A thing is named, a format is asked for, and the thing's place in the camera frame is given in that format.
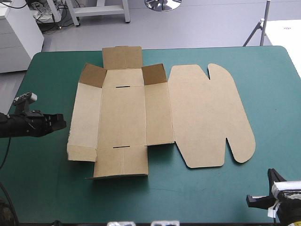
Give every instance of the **cardboard flap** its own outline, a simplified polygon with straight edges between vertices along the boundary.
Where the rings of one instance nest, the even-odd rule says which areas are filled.
[[[167,82],[147,85],[145,88],[147,145],[174,142]]]
[[[141,68],[143,65],[140,46],[103,48],[103,66],[107,70]]]
[[[147,147],[132,146],[97,151],[93,178],[148,175]]]
[[[101,88],[103,87],[106,73],[106,69],[86,63],[81,73],[79,82]]]
[[[223,119],[226,138],[231,147],[234,159],[243,163],[255,152],[255,137],[241,102],[237,87],[231,74],[223,67],[209,64],[210,80],[216,90],[223,90],[220,101],[224,101]]]
[[[121,88],[126,86],[144,86],[141,68],[108,70],[103,88]]]
[[[249,160],[255,139],[229,72],[210,64],[174,66],[168,81],[175,141],[188,167],[221,166],[226,138],[238,162]]]
[[[96,160],[101,99],[102,88],[78,83],[68,139],[69,160]]]
[[[145,85],[167,82],[163,64],[142,67]]]

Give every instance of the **white cabinet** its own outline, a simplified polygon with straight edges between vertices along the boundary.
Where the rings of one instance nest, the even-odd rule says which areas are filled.
[[[19,7],[25,0],[6,4]],[[41,52],[43,41],[27,6],[14,9],[0,4],[0,73],[27,70],[33,56]]]

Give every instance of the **brown cardboard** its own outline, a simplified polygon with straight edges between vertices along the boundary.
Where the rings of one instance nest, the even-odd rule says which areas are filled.
[[[95,161],[93,178],[148,175],[147,146],[174,142],[164,67],[142,67],[141,47],[104,48],[103,62],[79,80],[68,159]]]
[[[86,63],[79,82],[102,88],[106,73],[106,69]]]
[[[190,168],[224,164],[226,139],[238,162],[255,139],[230,73],[210,64],[142,67],[141,47],[103,49],[78,83],[68,159],[94,161],[93,178],[148,175],[147,146],[176,143]]]
[[[167,82],[163,64],[142,67],[145,85]]]
[[[174,66],[168,81],[175,141],[190,168],[222,166],[226,139],[238,162],[249,160],[255,139],[230,73],[208,65]]]
[[[140,46],[103,48],[103,65],[107,70],[141,68],[142,49]]]
[[[67,145],[69,160],[96,161],[101,97],[101,88],[78,83]]]

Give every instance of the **green table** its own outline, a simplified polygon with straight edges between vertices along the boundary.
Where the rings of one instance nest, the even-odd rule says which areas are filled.
[[[249,209],[246,195],[267,195],[267,169],[301,179],[301,81],[282,47],[144,50],[145,65],[217,63],[231,72],[252,126],[256,151],[236,163],[226,147],[222,167],[189,169],[176,145],[149,148],[148,177],[87,180],[93,163],[67,161],[66,145],[78,79],[101,51],[37,54],[18,95],[32,90],[31,109],[63,113],[67,128],[41,138],[13,138],[0,172],[21,222],[271,222]],[[0,140],[1,156],[7,139]]]

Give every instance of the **box lid flap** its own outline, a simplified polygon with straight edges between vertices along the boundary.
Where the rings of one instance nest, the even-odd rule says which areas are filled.
[[[167,82],[163,64],[144,66],[142,73],[145,85]]]
[[[107,70],[141,68],[142,65],[142,48],[140,46],[103,48],[103,66]]]
[[[103,86],[106,73],[106,69],[86,63],[79,82],[101,88]]]
[[[179,65],[168,81],[175,141],[190,168],[224,164],[228,139],[238,162],[249,160],[255,139],[230,73],[210,64]]]

